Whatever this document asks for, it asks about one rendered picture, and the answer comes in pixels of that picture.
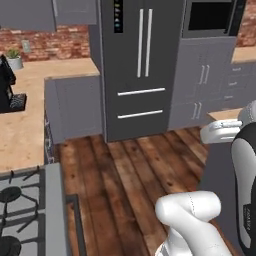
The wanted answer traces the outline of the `black built-in oven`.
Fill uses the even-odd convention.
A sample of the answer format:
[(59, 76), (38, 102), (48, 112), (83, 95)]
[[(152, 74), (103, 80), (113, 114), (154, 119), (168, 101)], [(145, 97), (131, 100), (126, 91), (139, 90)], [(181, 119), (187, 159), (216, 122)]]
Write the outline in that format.
[(236, 37), (247, 0), (186, 0), (183, 38)]

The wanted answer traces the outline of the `grey wall cabinet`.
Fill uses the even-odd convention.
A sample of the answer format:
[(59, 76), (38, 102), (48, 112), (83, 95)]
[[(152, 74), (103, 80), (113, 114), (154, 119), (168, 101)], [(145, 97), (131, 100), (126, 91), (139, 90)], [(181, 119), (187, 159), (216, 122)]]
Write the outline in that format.
[(94, 25), (96, 0), (52, 0), (58, 25)]

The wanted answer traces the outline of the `grey wall cabinet door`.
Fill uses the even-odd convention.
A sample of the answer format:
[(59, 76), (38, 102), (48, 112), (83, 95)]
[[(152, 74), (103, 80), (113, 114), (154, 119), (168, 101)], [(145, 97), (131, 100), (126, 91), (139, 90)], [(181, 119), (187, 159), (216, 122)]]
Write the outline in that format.
[(56, 23), (52, 0), (0, 0), (0, 26), (54, 32)]

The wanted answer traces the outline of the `grey gas hob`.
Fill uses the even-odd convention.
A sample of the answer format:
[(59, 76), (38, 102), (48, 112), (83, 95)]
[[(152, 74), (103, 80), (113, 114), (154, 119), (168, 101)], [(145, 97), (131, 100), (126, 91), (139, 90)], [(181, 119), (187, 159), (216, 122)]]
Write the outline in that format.
[(71, 256), (58, 163), (0, 174), (0, 256)]

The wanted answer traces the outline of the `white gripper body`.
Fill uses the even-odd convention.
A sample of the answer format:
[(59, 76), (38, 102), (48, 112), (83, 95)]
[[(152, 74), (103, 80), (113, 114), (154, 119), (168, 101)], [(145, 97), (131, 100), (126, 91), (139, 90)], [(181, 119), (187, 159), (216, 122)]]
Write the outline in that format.
[(237, 119), (214, 121), (200, 130), (200, 139), (203, 144), (232, 142), (241, 126)]

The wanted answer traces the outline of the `grey tall cupboard run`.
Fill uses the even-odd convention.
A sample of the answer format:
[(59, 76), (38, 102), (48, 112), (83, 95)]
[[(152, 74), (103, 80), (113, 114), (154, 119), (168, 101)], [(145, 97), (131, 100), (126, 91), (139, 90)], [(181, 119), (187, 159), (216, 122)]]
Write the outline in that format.
[(234, 37), (180, 41), (169, 130), (207, 124), (208, 113), (221, 109), (222, 81), (234, 48)]

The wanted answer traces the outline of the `green plant in white pot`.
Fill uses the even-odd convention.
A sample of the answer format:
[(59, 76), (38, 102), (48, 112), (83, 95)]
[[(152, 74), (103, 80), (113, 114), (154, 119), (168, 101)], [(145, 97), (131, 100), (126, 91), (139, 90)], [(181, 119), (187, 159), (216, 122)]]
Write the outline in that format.
[(22, 58), (20, 52), (17, 49), (9, 49), (7, 51), (7, 61), (13, 70), (19, 70), (23, 68)]

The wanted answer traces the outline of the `dark grey fridge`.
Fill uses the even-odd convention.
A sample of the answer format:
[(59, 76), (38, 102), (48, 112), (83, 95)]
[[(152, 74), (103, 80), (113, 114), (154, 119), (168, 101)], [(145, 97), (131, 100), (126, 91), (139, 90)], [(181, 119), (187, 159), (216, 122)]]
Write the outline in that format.
[(167, 130), (184, 0), (96, 0), (90, 52), (107, 142)]

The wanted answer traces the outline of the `black coffee machine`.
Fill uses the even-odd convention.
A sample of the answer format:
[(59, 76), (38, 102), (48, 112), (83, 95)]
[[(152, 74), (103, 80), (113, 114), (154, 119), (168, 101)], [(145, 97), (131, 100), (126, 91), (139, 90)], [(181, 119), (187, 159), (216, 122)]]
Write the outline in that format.
[(0, 56), (0, 114), (24, 111), (27, 95), (25, 93), (14, 94), (11, 86), (16, 84), (16, 76), (13, 73), (7, 58)]

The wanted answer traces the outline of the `grey base cabinet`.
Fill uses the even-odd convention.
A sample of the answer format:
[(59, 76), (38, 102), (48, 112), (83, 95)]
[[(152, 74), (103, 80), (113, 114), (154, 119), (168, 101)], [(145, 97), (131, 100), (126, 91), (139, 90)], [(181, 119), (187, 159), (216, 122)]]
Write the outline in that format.
[(100, 77), (46, 79), (45, 109), (54, 144), (101, 134)]

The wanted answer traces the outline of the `grey drawer cabinet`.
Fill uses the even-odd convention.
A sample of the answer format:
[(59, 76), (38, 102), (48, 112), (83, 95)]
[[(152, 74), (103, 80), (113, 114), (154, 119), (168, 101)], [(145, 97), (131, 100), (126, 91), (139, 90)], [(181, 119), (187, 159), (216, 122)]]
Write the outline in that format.
[(252, 88), (252, 82), (256, 78), (255, 69), (254, 61), (229, 65), (222, 82), (223, 110), (244, 107), (254, 99), (256, 89)]

